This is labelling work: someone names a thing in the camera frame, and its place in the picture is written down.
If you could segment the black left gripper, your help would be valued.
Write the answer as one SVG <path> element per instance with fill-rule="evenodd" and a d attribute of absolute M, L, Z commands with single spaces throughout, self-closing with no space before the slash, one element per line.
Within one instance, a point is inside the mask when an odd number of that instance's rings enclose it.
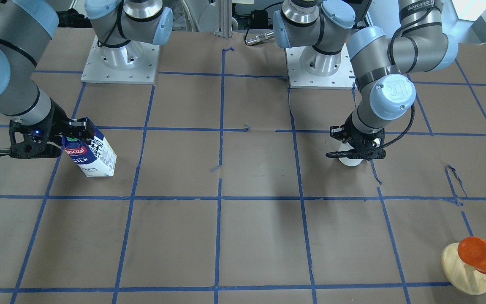
<path fill-rule="evenodd" d="M 369 119 L 361 119 L 359 112 L 352 112 L 341 126 L 331 126 L 330 136 L 335 140 L 349 143 L 353 149 L 326 153 L 328 158 L 348 158 L 351 160 L 372 160 L 386 157 L 383 150 L 386 120 L 375 114 Z"/>

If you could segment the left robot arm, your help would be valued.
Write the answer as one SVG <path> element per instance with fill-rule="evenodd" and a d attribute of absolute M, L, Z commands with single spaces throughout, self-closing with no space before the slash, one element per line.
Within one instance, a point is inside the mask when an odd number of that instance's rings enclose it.
<path fill-rule="evenodd" d="M 277 45 L 296 55 L 297 69 L 314 79 L 330 80 L 350 63 L 362 100 L 345 123 L 330 128 L 342 142 L 326 154 L 355 167 L 385 158 L 385 126 L 407 111 L 414 114 L 415 85 L 406 73 L 439 71 L 453 63 L 458 42 L 443 32 L 440 0 L 400 0 L 400 27 L 393 37 L 368 26 L 350 35 L 354 9 L 342 0 L 285 0 L 272 17 Z"/>

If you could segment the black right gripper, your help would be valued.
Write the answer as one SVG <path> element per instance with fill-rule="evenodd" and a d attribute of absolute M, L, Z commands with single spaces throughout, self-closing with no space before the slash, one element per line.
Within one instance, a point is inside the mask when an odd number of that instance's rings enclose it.
<path fill-rule="evenodd" d="M 62 154 L 62 136 L 91 141 L 94 134 L 95 125 L 90 119 L 69 119 L 64 110 L 52 101 L 52 109 L 39 123 L 23 125 L 11 121 L 11 147 L 0 149 L 0 157 L 58 158 Z"/>

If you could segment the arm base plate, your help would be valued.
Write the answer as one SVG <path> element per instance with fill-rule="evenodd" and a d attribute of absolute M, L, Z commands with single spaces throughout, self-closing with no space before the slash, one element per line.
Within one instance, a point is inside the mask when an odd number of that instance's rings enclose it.
<path fill-rule="evenodd" d="M 353 89 L 356 77 L 347 47 L 325 55 L 312 46 L 286 48 L 286 62 L 292 89 Z"/>
<path fill-rule="evenodd" d="M 131 41 L 121 48 L 98 47 L 95 38 L 81 81 L 106 84 L 154 84 L 160 46 Z"/>

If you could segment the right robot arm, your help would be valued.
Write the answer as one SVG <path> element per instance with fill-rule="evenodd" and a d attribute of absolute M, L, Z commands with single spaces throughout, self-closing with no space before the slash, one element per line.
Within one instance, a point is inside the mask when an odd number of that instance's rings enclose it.
<path fill-rule="evenodd" d="M 173 28 L 161 0 L 87 0 L 84 9 L 112 68 L 131 67 L 140 43 L 163 46 Z M 70 119 L 32 80 L 59 21 L 44 0 L 0 0 L 0 114 L 11 120 L 0 157 L 57 158 L 66 140 L 90 144 L 97 135 L 90 119 Z"/>

